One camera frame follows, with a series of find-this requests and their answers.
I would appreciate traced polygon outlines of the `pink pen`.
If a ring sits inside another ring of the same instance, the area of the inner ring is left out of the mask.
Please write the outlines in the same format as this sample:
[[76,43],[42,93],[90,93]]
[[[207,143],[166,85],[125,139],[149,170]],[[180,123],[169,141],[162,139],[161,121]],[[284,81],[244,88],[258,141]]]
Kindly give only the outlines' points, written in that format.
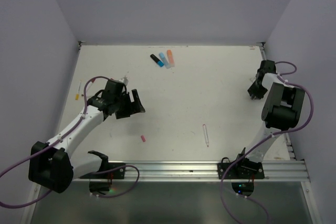
[[208,138],[208,132],[207,132],[206,124],[203,124],[203,133],[204,133],[205,144],[206,144],[207,147],[209,147],[209,138]]

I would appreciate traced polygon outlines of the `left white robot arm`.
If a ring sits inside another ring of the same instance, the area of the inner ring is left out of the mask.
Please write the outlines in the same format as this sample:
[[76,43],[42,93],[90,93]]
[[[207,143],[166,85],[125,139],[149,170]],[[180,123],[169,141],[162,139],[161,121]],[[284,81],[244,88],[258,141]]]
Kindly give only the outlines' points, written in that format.
[[107,174],[125,169],[113,167],[108,156],[89,151],[83,158],[72,158],[84,139],[109,116],[116,119],[128,118],[144,113],[138,91],[127,91],[125,83],[108,80],[104,89],[85,100],[85,106],[78,116],[59,134],[47,142],[36,142],[31,148],[28,178],[54,192],[64,192],[74,179],[82,176],[104,178]]

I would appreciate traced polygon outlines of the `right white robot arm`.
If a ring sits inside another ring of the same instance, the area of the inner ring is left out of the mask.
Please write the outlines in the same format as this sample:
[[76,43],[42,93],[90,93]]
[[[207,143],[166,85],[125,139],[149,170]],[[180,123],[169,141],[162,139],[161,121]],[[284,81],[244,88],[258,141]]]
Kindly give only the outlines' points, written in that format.
[[300,119],[305,91],[280,80],[276,63],[263,60],[257,70],[255,80],[247,90],[252,100],[267,96],[261,112],[262,125],[250,145],[238,154],[234,172],[246,178],[259,170],[268,150],[285,131],[294,129]]

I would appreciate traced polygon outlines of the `yellow capped pen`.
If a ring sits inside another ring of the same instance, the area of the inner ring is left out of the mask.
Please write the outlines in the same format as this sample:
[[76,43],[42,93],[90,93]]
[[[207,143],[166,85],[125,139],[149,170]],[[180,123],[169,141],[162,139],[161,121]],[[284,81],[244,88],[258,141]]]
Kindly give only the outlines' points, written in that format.
[[80,80],[78,84],[78,89],[77,89],[76,96],[75,96],[76,101],[78,101],[80,97],[81,84],[82,84],[82,80]]

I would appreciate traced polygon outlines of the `black blue highlighter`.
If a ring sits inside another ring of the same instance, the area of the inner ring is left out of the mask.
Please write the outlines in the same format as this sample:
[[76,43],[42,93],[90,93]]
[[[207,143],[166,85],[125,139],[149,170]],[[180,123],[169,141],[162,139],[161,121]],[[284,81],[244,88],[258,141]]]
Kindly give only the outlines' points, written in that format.
[[159,66],[159,67],[163,67],[164,63],[154,54],[150,55],[150,58]]

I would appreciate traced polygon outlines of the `light blue highlighter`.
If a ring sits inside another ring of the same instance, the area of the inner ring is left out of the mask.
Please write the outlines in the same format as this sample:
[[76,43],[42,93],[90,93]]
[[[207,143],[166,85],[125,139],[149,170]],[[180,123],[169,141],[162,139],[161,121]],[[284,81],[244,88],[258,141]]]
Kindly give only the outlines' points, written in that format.
[[162,53],[162,52],[160,52],[160,53],[159,53],[159,57],[160,57],[161,61],[163,62],[164,66],[165,66],[167,69],[169,69],[171,66],[170,66],[168,60],[166,59],[165,54]]

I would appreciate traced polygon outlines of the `orange highlighter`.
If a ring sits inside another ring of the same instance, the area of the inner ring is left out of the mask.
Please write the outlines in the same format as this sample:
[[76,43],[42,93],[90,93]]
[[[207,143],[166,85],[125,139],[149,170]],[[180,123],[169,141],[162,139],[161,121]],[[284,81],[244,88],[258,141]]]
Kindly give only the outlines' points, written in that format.
[[172,51],[169,49],[169,50],[166,51],[166,53],[167,53],[167,57],[168,57],[170,67],[174,67],[175,62],[174,62]]

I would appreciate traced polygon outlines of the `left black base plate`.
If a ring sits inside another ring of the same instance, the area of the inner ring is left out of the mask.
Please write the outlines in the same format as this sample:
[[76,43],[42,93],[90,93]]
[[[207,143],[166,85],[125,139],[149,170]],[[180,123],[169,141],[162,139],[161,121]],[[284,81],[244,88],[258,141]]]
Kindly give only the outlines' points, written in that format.
[[105,163],[101,168],[99,168],[99,172],[107,171],[110,169],[114,169],[113,172],[103,173],[103,174],[86,174],[81,176],[81,179],[124,179],[125,168],[123,167],[125,163]]

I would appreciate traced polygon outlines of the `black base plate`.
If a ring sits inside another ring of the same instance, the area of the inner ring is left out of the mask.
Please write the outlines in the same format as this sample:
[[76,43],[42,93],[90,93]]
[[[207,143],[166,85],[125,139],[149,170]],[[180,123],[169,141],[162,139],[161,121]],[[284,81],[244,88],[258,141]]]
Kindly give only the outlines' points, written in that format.
[[125,168],[123,167],[125,163],[105,163],[101,168],[99,168],[99,172],[107,171],[110,169],[114,169],[113,172],[103,173],[103,174],[86,174],[81,176],[81,179],[124,179]]
[[264,179],[264,169],[261,162],[255,163],[244,159],[234,165],[224,176],[224,179]]

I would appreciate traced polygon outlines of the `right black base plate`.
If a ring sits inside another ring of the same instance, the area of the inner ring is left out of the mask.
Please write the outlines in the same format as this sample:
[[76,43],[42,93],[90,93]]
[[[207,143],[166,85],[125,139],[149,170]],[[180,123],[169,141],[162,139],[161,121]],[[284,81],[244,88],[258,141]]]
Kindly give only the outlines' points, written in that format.
[[264,169],[261,162],[255,163],[244,159],[234,165],[224,176],[224,179],[264,179]]

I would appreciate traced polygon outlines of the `aluminium mounting rail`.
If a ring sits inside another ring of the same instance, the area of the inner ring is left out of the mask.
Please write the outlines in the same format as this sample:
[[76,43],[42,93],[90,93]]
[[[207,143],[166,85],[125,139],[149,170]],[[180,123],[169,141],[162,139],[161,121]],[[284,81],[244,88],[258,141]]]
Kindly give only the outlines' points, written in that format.
[[126,162],[123,180],[140,178],[144,182],[306,182],[309,179],[303,161],[266,161],[262,163],[264,179],[224,179],[230,170],[227,161],[139,161]]

